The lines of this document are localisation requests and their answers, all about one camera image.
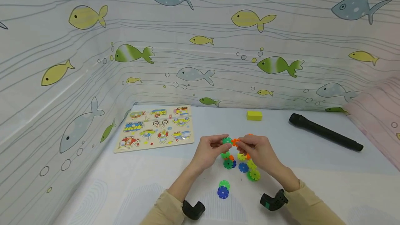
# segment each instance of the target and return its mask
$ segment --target pink fabric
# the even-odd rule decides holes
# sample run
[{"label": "pink fabric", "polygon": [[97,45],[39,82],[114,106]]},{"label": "pink fabric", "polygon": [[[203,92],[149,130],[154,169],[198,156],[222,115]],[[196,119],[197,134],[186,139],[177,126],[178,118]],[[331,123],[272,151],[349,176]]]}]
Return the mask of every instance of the pink fabric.
[{"label": "pink fabric", "polygon": [[400,77],[366,89],[343,109],[364,135],[400,170]]}]

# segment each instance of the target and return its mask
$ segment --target beige sleeve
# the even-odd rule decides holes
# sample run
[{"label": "beige sleeve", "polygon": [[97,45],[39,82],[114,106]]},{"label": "beige sleeve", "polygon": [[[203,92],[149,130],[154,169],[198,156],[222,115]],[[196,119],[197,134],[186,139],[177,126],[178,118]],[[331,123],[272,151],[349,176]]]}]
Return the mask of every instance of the beige sleeve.
[{"label": "beige sleeve", "polygon": [[182,203],[164,191],[140,225],[181,225],[184,218]]},{"label": "beige sleeve", "polygon": [[300,180],[300,189],[286,192],[286,207],[301,225],[345,225],[315,193]]}]

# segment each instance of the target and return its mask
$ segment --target fish wallpaper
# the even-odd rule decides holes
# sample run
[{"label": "fish wallpaper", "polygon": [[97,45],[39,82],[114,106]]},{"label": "fish wallpaper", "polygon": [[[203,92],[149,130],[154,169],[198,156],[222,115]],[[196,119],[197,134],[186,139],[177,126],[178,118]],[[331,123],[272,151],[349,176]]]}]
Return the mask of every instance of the fish wallpaper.
[{"label": "fish wallpaper", "polygon": [[52,224],[134,104],[341,112],[400,169],[400,0],[0,0],[0,223]]}]

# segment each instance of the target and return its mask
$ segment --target yellow sponge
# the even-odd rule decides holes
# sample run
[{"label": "yellow sponge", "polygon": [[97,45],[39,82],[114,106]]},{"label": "yellow sponge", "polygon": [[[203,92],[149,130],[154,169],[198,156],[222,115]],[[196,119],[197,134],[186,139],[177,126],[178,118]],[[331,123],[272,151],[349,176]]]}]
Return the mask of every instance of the yellow sponge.
[{"label": "yellow sponge", "polygon": [[247,120],[261,121],[263,119],[263,114],[260,111],[248,111]]}]

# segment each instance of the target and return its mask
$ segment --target forearm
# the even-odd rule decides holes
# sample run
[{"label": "forearm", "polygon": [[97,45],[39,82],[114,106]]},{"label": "forearm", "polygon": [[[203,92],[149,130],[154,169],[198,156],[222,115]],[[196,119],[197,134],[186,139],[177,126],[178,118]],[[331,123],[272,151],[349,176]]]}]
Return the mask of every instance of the forearm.
[{"label": "forearm", "polygon": [[189,164],[168,189],[168,193],[178,199],[178,201],[183,202],[194,181],[201,173],[202,170],[195,165]]},{"label": "forearm", "polygon": [[182,202],[202,170],[189,164],[171,187],[161,194],[140,225],[180,225],[185,215]]},{"label": "forearm", "polygon": [[302,225],[345,225],[305,183],[297,178],[293,171],[282,165],[270,173],[284,188],[289,200],[287,209]]}]

